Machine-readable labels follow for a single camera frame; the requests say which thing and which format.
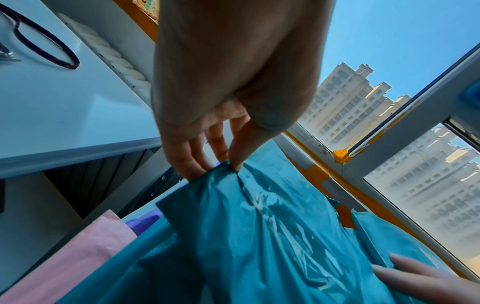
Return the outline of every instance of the pink paper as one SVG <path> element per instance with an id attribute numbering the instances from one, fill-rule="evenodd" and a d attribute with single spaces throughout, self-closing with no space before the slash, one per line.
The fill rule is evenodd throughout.
<path id="1" fill-rule="evenodd" d="M 137 236 L 105 212 L 0 297 L 0 304 L 53 304 Z"/>

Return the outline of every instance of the sky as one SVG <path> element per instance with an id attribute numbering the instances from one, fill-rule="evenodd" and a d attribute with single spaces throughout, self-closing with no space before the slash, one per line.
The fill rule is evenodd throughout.
<path id="1" fill-rule="evenodd" d="M 364 63 L 387 96 L 415 95 L 480 43 L 480 0 L 337 0 L 320 82 L 341 62 Z"/>

